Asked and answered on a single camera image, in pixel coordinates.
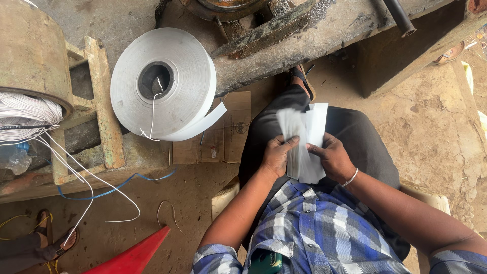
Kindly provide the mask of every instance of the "metal pipe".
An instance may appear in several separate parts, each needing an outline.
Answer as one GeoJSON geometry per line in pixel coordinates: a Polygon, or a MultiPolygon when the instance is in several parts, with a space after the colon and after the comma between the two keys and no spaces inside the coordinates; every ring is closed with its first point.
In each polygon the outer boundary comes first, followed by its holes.
{"type": "Polygon", "coordinates": [[[401,3],[399,3],[399,0],[384,0],[384,3],[386,4],[389,12],[393,16],[397,27],[401,31],[401,37],[406,37],[416,31],[411,23],[411,20],[409,20],[408,15],[402,8],[401,3]]]}

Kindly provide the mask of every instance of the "white tape roll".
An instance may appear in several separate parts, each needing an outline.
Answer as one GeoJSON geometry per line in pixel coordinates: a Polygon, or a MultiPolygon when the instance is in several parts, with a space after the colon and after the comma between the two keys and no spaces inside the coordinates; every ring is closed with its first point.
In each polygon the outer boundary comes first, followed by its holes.
{"type": "Polygon", "coordinates": [[[181,141],[225,113],[221,103],[205,117],[215,89],[215,66],[199,41],[183,30],[160,28],[125,49],[113,70],[110,94],[117,118],[131,132],[181,141]]]}

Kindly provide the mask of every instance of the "chair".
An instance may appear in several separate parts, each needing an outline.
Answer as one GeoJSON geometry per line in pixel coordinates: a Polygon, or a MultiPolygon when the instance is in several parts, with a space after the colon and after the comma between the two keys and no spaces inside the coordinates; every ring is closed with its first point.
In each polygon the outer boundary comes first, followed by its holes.
{"type": "MultiPolygon", "coordinates": [[[[404,178],[400,178],[400,191],[416,198],[424,203],[437,208],[448,215],[450,214],[450,204],[446,196],[431,191],[427,188],[420,187],[404,178]]],[[[211,199],[211,220],[214,220],[218,214],[225,208],[225,206],[237,195],[240,190],[240,182],[238,176],[235,176],[222,190],[220,190],[211,199]]],[[[421,252],[417,252],[419,272],[421,274],[428,274],[430,272],[430,263],[428,257],[421,252]]]]}

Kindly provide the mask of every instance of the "plaid shirt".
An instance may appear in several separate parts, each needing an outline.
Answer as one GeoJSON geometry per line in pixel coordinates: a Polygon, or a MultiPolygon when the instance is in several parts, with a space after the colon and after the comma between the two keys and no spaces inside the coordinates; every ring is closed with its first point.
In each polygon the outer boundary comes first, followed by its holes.
{"type": "MultiPolygon", "coordinates": [[[[289,180],[262,214],[244,266],[233,248],[209,244],[196,252],[191,273],[246,274],[259,248],[282,254],[278,273],[410,273],[373,213],[341,185],[328,195],[289,180]]],[[[439,252],[430,264],[430,274],[487,273],[487,257],[469,251],[439,252]]]]}

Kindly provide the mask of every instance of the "cardboard box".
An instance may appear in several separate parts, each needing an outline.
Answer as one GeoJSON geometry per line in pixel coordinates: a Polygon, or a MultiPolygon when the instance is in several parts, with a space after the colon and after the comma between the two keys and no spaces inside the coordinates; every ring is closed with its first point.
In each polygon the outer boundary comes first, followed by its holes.
{"type": "MultiPolygon", "coordinates": [[[[213,101],[210,111],[220,103],[213,101]]],[[[227,111],[204,133],[172,143],[174,164],[240,163],[252,120],[250,91],[231,92],[223,98],[227,111]]]]}

